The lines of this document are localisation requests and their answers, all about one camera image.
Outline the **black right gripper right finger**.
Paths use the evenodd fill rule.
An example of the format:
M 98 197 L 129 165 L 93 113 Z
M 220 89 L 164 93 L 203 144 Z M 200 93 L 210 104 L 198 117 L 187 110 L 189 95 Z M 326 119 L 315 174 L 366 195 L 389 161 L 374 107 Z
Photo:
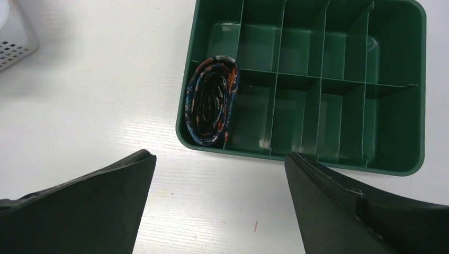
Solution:
M 306 253 L 448 253 L 448 206 L 380 190 L 296 152 L 284 168 Z

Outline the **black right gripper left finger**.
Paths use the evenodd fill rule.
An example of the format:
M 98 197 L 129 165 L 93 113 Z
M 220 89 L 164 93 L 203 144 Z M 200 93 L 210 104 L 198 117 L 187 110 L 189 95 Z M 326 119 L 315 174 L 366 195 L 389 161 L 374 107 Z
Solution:
M 157 157 L 139 150 L 63 184 L 1 200 L 1 253 L 132 253 Z

